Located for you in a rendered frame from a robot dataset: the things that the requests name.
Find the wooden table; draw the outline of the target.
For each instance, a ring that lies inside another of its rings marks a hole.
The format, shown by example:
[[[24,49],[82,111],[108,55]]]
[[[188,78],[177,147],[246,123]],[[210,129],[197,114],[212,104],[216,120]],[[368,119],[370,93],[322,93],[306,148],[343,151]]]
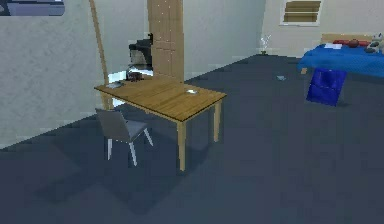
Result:
[[[186,168],[186,124],[189,120],[214,108],[213,140],[219,141],[221,106],[225,93],[205,89],[173,79],[148,76],[137,82],[123,81],[124,86],[110,89],[106,84],[95,87],[100,92],[103,107],[110,109],[116,98],[146,113],[154,114],[177,125],[179,169]],[[197,94],[186,91],[197,90]]]

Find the grey chair with white legs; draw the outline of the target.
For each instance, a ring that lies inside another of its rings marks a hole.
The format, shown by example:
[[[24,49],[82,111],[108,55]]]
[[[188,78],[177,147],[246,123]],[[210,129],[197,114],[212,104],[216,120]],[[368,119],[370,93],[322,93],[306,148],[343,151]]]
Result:
[[[95,109],[98,121],[100,122],[103,136],[105,157],[110,160],[114,141],[127,143],[130,148],[133,165],[137,165],[136,150],[134,141],[144,133],[149,144],[154,145],[148,131],[148,124],[145,122],[127,120],[118,110]]]

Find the wooden room door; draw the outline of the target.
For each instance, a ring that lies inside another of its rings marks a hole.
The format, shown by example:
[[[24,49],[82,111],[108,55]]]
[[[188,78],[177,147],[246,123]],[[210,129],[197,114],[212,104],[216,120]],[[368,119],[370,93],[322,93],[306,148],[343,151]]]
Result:
[[[183,0],[147,0],[155,76],[184,81]]]

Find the white plant in pot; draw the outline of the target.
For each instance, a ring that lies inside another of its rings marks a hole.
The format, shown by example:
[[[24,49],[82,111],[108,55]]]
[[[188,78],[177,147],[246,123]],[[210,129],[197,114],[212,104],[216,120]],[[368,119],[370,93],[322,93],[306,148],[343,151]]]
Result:
[[[267,48],[269,45],[269,40],[271,36],[270,35],[264,35],[260,39],[260,46],[261,46],[261,54],[266,55],[267,54]]]

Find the window with wooden blinds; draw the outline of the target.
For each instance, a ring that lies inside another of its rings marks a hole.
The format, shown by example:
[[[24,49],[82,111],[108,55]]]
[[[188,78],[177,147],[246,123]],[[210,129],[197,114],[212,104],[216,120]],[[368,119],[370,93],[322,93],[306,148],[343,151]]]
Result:
[[[318,26],[323,0],[283,0],[280,7],[281,26]]]

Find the bed with blue cover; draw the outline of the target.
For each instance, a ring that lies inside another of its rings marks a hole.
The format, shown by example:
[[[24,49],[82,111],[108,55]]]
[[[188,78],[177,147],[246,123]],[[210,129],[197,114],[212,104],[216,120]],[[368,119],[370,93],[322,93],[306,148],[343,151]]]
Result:
[[[324,44],[307,51],[297,65],[302,74],[313,69],[307,101],[336,106],[348,73],[384,78],[384,39],[379,53],[366,53],[367,46],[343,45],[335,50],[325,49]]]

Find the red pillow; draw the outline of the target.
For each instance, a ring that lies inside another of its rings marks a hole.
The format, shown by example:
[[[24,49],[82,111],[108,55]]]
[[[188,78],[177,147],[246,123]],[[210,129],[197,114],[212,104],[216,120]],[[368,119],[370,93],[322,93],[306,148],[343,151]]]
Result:
[[[349,41],[350,40],[334,40],[333,44],[343,44],[348,46]],[[362,41],[362,40],[358,40],[358,41],[359,41],[359,46],[362,46],[362,47],[366,47],[370,44],[369,41]]]

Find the framed picture with grey image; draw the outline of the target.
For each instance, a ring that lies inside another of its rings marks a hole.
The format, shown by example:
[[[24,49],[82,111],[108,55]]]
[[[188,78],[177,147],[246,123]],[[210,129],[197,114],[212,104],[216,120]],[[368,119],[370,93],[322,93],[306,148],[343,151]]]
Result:
[[[62,16],[65,0],[0,0],[0,16]]]

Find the grey stuffed toy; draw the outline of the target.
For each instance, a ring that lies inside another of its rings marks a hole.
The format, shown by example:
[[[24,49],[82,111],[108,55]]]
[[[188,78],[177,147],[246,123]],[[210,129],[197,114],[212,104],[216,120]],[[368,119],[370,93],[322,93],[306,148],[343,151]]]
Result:
[[[364,49],[366,53],[379,53],[382,48],[384,36],[382,33],[374,34],[371,43]]]

